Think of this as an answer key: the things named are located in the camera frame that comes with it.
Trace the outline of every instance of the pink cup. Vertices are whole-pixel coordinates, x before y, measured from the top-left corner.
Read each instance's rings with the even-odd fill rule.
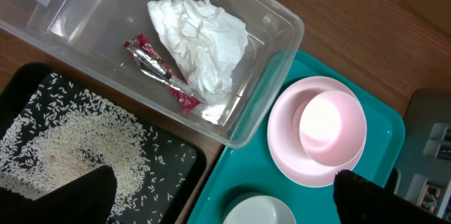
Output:
[[[313,160],[325,166],[341,166],[365,145],[365,113],[349,94],[323,92],[305,107],[299,136],[302,147]]]

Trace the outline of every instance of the wood grain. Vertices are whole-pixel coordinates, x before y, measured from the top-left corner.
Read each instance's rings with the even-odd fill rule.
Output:
[[[451,90],[451,39],[416,17],[400,0],[278,0],[301,17],[301,49],[357,83],[401,114],[423,87]],[[138,104],[36,48],[0,32],[0,90],[22,65],[41,61],[86,82],[108,99],[200,147],[207,169],[178,223],[194,201],[221,151],[221,145]]]

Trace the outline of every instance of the plate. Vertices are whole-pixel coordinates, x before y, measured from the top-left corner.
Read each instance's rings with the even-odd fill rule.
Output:
[[[337,167],[321,165],[312,160],[300,143],[300,116],[311,99],[325,91],[338,90],[357,97],[343,83],[329,77],[315,76],[290,85],[277,99],[268,121],[268,146],[278,169],[298,185],[325,187],[333,184],[338,171],[352,170],[364,148],[348,163]]]

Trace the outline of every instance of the crumpled white tissue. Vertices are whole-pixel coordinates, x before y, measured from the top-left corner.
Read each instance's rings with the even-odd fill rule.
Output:
[[[188,85],[208,104],[223,101],[248,43],[246,24],[210,0],[150,1],[147,7]]]

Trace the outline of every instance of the teal tray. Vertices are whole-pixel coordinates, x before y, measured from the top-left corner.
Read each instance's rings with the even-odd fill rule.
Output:
[[[279,63],[277,59],[275,57],[271,63]],[[297,52],[280,93],[293,82],[315,75],[343,82],[362,103],[368,135],[364,153],[354,172],[384,186],[404,143],[402,118],[382,101],[302,51]],[[269,112],[248,145],[241,149],[224,149],[192,211],[189,224],[221,223],[228,203],[245,192],[259,192],[284,201],[299,224],[340,223],[333,202],[333,186],[303,187],[277,169],[266,137]]]

